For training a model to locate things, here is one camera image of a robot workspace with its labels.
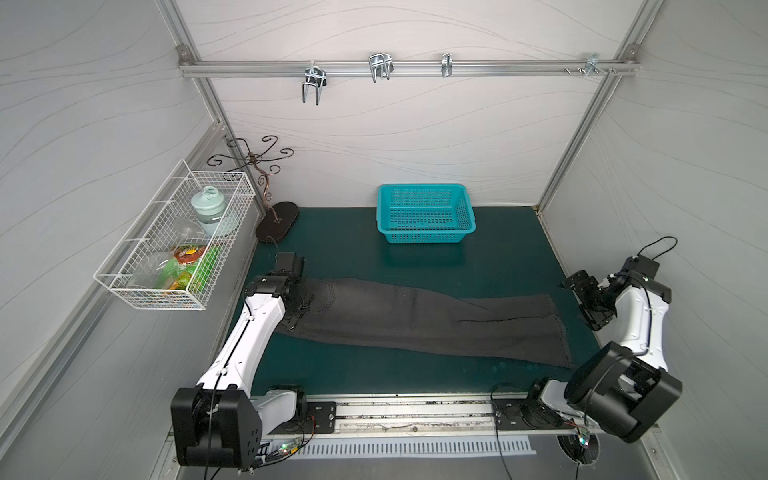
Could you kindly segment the dark grey long pants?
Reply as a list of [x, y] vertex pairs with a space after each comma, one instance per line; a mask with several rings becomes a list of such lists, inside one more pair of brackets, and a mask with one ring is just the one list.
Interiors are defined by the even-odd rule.
[[573, 365], [548, 295], [455, 298], [354, 278], [310, 279], [277, 331], [327, 344]]

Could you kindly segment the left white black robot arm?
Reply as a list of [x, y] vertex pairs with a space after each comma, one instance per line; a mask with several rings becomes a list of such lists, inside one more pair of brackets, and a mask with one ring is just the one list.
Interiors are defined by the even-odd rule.
[[298, 452], [304, 439], [269, 452], [262, 437], [283, 424], [303, 429], [306, 394], [275, 387], [253, 397], [255, 372], [279, 323], [293, 320], [302, 304], [300, 276], [272, 272], [245, 290], [240, 317], [209, 369], [171, 401], [176, 458], [186, 467], [253, 471]]

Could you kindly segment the ornate metal hook stand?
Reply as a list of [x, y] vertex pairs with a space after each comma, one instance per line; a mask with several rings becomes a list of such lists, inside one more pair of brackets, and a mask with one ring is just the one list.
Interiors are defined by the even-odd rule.
[[300, 210], [294, 202], [274, 203], [270, 191], [270, 181], [281, 171], [278, 162], [291, 158], [295, 151], [290, 147], [284, 147], [279, 150], [276, 156], [271, 156], [270, 152], [278, 144], [279, 137], [268, 134], [263, 136], [261, 141], [266, 145], [266, 148], [261, 153], [255, 153], [244, 138], [236, 137], [228, 140], [226, 142], [228, 147], [234, 148], [239, 144], [245, 147], [245, 158], [237, 159], [231, 155], [214, 154], [207, 159], [206, 164], [210, 167], [220, 167], [223, 161], [228, 159], [237, 164], [236, 167], [230, 169], [230, 172], [253, 168], [258, 173], [257, 190], [265, 209], [265, 218], [256, 227], [255, 234], [261, 243], [278, 245], [293, 227], [300, 215]]

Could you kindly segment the green table mat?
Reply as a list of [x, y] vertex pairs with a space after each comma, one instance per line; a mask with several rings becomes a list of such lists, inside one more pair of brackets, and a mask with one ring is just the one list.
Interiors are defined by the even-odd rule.
[[[564, 272], [528, 207], [478, 207], [476, 229], [456, 244], [391, 244], [371, 208], [305, 208], [280, 242], [260, 244], [249, 275], [270, 270], [279, 252], [306, 260], [306, 278], [353, 277], [434, 290], [459, 298], [547, 294], [565, 326], [572, 359], [599, 348], [583, 323]], [[432, 355], [323, 344], [274, 335], [253, 382], [255, 394], [299, 385], [322, 394], [487, 393], [526, 391], [544, 377], [569, 379], [567, 368], [518, 360]]]

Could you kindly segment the colourful snack packet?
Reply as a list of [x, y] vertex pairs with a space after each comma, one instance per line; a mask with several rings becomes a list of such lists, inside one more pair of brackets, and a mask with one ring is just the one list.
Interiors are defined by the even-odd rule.
[[163, 290], [204, 291], [216, 270], [218, 245], [181, 245], [164, 261], [155, 287]]

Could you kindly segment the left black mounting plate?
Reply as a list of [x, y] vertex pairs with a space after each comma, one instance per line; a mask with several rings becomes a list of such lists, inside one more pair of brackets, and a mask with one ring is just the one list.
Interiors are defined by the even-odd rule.
[[334, 433], [336, 412], [337, 403], [334, 401], [299, 404], [294, 417], [276, 428], [275, 433], [307, 436]]

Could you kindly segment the black mounting plate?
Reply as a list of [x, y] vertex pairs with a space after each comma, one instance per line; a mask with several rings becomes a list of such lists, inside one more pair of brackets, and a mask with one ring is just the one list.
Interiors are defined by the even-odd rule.
[[491, 401], [495, 426], [499, 431], [571, 430], [568, 423], [554, 410], [536, 401], [502, 398]]
[[337, 403], [334, 401], [299, 404], [294, 417], [276, 428], [275, 433], [307, 436], [334, 433], [336, 412]]

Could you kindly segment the clear plastic bag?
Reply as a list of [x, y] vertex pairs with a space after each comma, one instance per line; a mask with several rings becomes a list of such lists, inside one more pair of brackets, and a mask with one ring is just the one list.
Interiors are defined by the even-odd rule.
[[198, 243], [184, 243], [184, 240], [205, 240], [206, 232], [196, 221], [177, 219], [173, 223], [173, 231], [181, 235], [181, 242], [179, 242], [172, 250], [155, 252], [141, 260], [127, 282], [128, 288], [158, 289], [155, 287], [155, 284], [159, 277], [162, 264], [171, 256], [177, 247], [181, 245], [204, 246], [204, 244]]

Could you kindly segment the teal plastic basket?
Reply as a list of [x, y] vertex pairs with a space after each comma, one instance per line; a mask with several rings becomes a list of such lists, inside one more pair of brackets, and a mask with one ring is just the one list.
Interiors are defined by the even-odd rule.
[[453, 244], [476, 230], [470, 197], [461, 184], [381, 185], [376, 222], [390, 244]]

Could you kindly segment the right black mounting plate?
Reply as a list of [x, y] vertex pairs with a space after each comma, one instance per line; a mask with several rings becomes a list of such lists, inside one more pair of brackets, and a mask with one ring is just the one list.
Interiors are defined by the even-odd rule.
[[536, 401], [502, 398], [491, 401], [495, 426], [499, 431], [571, 430], [568, 423], [554, 410]]

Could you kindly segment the right circuit board in hole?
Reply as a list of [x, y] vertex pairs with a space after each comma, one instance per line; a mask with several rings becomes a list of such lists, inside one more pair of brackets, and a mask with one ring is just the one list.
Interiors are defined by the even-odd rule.
[[558, 435], [557, 442], [565, 455], [579, 465], [592, 465], [599, 459], [599, 439], [586, 428], [579, 427], [575, 433]]

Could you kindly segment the metal double hook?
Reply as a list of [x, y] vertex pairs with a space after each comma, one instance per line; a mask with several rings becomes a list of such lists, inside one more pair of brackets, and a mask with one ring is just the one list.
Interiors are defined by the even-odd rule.
[[307, 103], [309, 93], [314, 93], [315, 105], [318, 106], [321, 99], [323, 88], [327, 85], [327, 73], [325, 70], [311, 66], [304, 72], [304, 82], [302, 84], [302, 102]]

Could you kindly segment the metal loop hook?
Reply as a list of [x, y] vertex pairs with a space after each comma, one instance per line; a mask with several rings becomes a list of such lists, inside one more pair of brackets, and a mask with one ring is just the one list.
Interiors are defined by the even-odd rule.
[[387, 53], [376, 53], [370, 55], [368, 58], [368, 64], [372, 81], [377, 82], [378, 79], [389, 80], [392, 72], [394, 71], [393, 58]]

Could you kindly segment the small metal clip hook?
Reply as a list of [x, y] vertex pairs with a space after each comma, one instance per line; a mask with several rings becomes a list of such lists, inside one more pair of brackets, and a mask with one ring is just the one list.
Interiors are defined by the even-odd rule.
[[449, 78], [452, 75], [453, 58], [450, 53], [445, 53], [441, 58], [441, 75], [443, 78]]

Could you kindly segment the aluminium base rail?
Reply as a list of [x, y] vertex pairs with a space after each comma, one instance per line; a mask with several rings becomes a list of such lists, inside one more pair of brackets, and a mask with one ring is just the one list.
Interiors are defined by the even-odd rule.
[[[337, 403], [335, 432], [315, 435], [463, 435], [471, 432], [530, 432], [543, 430], [499, 431], [495, 426], [491, 401], [521, 398], [520, 394], [381, 394], [381, 395], [310, 395], [308, 402]], [[294, 435], [307, 440], [311, 435]]]

